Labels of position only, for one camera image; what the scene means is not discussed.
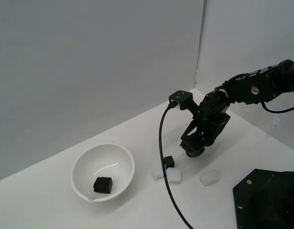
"black cube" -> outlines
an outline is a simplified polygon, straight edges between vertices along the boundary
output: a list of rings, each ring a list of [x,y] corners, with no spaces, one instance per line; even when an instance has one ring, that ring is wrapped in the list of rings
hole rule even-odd
[[[112,184],[112,178],[98,177],[94,183],[94,192],[110,194]]]
[[[175,166],[175,161],[172,156],[166,156],[164,158],[164,164],[166,168],[173,168]]]

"white wall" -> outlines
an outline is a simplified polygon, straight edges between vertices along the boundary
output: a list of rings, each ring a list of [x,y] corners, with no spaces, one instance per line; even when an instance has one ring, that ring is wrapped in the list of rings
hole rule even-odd
[[[0,0],[0,179],[193,88],[202,8]]]
[[[196,88],[208,93],[237,74],[294,61],[294,0],[206,0],[201,34]],[[268,103],[291,106],[294,93]],[[260,104],[230,108],[294,150],[294,111],[279,114],[273,129],[273,114]]]

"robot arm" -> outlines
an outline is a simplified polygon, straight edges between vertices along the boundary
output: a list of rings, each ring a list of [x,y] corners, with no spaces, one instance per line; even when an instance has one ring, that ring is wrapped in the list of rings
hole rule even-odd
[[[262,103],[268,110],[264,102],[269,102],[286,92],[294,92],[294,62],[290,60],[252,73],[234,76],[208,93],[199,105],[194,102],[192,93],[173,93],[169,97],[169,102],[176,101],[180,110],[187,109],[193,114],[193,121],[182,135],[180,146],[188,156],[199,156],[205,146],[214,143],[229,121],[230,116],[225,112],[230,104]]]

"black cord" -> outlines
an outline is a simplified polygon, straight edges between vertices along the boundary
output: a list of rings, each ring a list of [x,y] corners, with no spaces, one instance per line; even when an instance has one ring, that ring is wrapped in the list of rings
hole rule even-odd
[[[266,104],[264,102],[262,102],[261,104],[262,104],[263,109],[265,109],[266,111],[268,111],[270,113],[274,113],[274,114],[282,114],[282,113],[287,113],[287,112],[290,112],[290,111],[293,111],[294,110],[294,107],[292,107],[292,108],[289,108],[289,109],[286,109],[286,110],[282,110],[282,111],[272,111],[272,110],[269,110],[266,107]]]
[[[177,210],[178,214],[180,215],[181,219],[183,220],[183,222],[188,226],[188,228],[190,229],[194,229],[184,218],[184,216],[182,215],[180,209],[178,208],[172,193],[170,191],[169,188],[169,184],[168,184],[168,180],[167,180],[167,175],[166,175],[166,169],[165,169],[165,165],[164,165],[164,157],[163,157],[163,149],[162,149],[162,127],[163,127],[163,122],[164,122],[164,118],[167,114],[167,112],[171,109],[174,108],[175,106],[177,106],[178,103],[177,102],[172,102],[168,105],[168,107],[166,108],[165,112],[163,113],[162,119],[161,119],[161,123],[160,123],[160,129],[159,129],[159,134],[158,134],[158,145],[159,145],[159,149],[160,149],[160,157],[161,157],[161,164],[162,164],[162,169],[163,169],[163,175],[164,175],[164,180],[165,180],[165,185],[167,188],[167,192],[169,194],[169,197],[171,199],[172,204],[174,205],[175,209]]]

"white cube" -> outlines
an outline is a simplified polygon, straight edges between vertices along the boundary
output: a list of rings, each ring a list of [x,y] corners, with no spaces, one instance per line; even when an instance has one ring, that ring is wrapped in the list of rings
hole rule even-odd
[[[162,179],[164,177],[162,166],[157,166],[152,170],[152,176],[155,180]]]
[[[167,180],[169,182],[180,182],[181,181],[181,170],[178,168],[168,168],[166,170]]]
[[[219,181],[219,178],[217,172],[213,170],[206,173],[202,173],[200,175],[200,181],[203,184],[203,186],[208,186],[216,184]]]

